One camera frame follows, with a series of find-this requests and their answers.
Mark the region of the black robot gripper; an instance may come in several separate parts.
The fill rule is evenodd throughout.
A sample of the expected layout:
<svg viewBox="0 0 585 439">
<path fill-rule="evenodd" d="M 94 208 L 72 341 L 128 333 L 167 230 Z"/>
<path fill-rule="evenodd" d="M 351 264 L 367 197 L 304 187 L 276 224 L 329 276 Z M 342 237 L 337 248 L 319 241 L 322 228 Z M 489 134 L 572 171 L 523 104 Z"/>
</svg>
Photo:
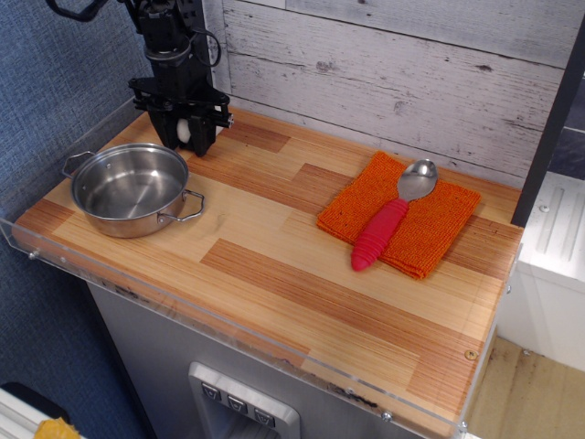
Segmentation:
<svg viewBox="0 0 585 439">
<path fill-rule="evenodd" d="M 164 59 L 161 54 L 155 55 L 150 59 L 153 75 L 132 78 L 129 87 L 135 106 L 148 112 L 163 146 L 179 146 L 177 122 L 187 119 L 187 148 L 196 156 L 205 156 L 216 142 L 216 126 L 230 128 L 233 115 L 229 96 L 213 87 L 211 71 L 207 83 L 192 85 L 188 56 Z"/>
</svg>

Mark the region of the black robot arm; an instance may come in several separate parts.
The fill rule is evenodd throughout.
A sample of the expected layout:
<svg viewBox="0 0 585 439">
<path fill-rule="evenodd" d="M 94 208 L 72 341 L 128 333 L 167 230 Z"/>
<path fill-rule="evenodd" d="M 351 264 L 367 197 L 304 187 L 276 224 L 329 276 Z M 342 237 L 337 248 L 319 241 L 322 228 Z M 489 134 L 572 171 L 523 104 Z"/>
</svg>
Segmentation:
<svg viewBox="0 0 585 439">
<path fill-rule="evenodd" d="M 217 129 L 229 128 L 229 96 L 212 83 L 222 56 L 205 27 L 200 1 L 125 1 L 153 75 L 132 78 L 135 108 L 147 112 L 163 145 L 207 154 Z"/>
</svg>

